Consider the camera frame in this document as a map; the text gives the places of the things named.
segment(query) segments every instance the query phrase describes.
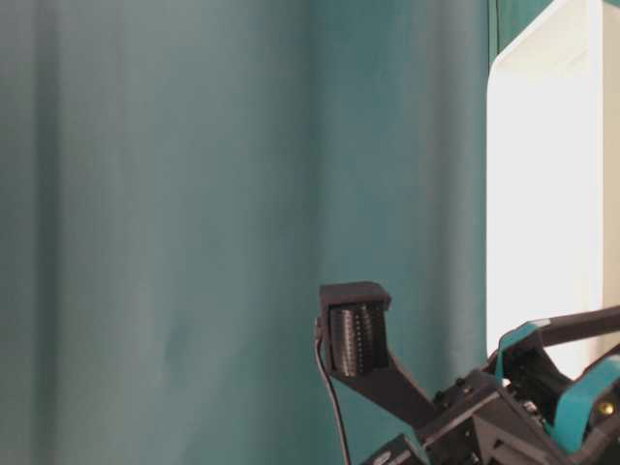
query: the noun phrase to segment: screw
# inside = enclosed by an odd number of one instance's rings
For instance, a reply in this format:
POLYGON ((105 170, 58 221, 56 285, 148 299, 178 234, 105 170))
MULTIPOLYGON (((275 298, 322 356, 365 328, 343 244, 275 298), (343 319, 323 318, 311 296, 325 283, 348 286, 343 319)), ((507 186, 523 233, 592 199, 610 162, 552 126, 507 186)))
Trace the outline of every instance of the screw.
POLYGON ((616 409, 611 402, 601 402, 599 404, 599 413, 601 415, 605 415, 606 417, 612 415, 615 410, 616 409))

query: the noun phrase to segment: curtain fold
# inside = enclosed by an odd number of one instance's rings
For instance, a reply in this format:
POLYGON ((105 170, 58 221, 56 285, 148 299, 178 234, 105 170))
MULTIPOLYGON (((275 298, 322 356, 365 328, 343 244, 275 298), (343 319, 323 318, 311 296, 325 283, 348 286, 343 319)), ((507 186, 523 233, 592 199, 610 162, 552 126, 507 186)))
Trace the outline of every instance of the curtain fold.
MULTIPOLYGON (((322 283, 484 357, 480 2, 0 7, 0 461, 335 463, 322 283)), ((344 389, 354 460, 406 427, 344 389)))

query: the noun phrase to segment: teal strap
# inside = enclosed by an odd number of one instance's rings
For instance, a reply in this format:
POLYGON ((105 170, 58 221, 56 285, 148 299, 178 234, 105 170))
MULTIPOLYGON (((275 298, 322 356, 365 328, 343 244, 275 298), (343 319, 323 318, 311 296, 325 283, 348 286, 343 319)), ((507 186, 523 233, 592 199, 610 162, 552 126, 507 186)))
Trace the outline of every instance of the teal strap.
POLYGON ((517 342, 521 342, 539 327, 547 326, 549 323, 549 320, 528 322, 502 336, 502 339, 500 339, 500 347, 498 348, 497 363, 495 364, 495 378, 497 378, 497 381, 502 383, 504 379, 504 351, 517 342))
POLYGON ((619 378, 620 356, 608 356, 562 394, 554 425, 547 429, 566 452, 581 449, 594 403, 619 378))

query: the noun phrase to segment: ribbed roller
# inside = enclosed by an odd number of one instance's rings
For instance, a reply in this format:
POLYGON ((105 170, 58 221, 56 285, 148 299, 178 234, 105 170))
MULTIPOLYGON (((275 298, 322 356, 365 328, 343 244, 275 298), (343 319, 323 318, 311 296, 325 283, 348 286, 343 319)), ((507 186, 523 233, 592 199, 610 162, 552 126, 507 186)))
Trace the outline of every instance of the ribbed roller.
POLYGON ((331 307, 332 357, 344 376, 360 376, 388 366, 386 322, 381 303, 331 307))

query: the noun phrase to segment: white box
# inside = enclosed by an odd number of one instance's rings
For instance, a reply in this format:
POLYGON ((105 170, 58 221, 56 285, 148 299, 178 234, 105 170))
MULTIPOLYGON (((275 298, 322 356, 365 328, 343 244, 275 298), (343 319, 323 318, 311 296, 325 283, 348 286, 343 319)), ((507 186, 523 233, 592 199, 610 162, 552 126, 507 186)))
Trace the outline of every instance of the white box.
MULTIPOLYGON (((620 303, 620 9, 555 0, 487 89, 487 347, 520 324, 620 303)), ((549 350, 577 376, 606 342, 549 350)))

